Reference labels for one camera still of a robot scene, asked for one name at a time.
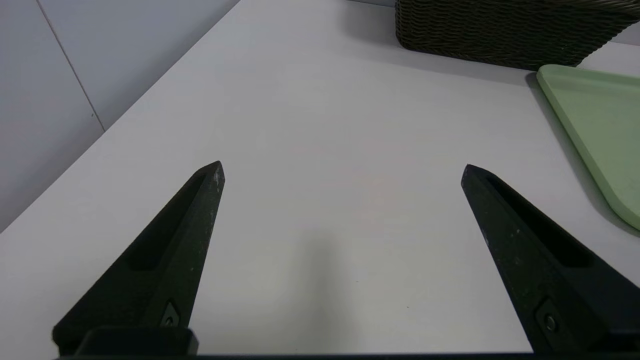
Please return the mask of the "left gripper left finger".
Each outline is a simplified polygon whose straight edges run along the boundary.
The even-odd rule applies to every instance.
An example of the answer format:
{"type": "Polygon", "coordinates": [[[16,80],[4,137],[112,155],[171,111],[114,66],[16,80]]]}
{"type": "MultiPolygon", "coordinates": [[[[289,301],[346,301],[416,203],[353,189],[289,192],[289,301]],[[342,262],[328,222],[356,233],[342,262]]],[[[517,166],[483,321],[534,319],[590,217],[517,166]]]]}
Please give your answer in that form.
{"type": "Polygon", "coordinates": [[[220,161],[185,182],[52,330],[61,357],[186,357],[189,323],[226,178],[220,161]]]}

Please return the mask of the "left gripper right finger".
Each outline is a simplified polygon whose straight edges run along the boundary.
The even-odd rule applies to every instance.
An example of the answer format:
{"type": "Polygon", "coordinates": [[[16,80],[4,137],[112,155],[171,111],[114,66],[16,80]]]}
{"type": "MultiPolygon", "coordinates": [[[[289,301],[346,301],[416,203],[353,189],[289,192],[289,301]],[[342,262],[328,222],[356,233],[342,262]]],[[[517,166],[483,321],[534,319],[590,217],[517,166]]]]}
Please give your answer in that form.
{"type": "Polygon", "coordinates": [[[495,174],[467,164],[461,187],[535,353],[639,352],[637,285],[495,174]]]}

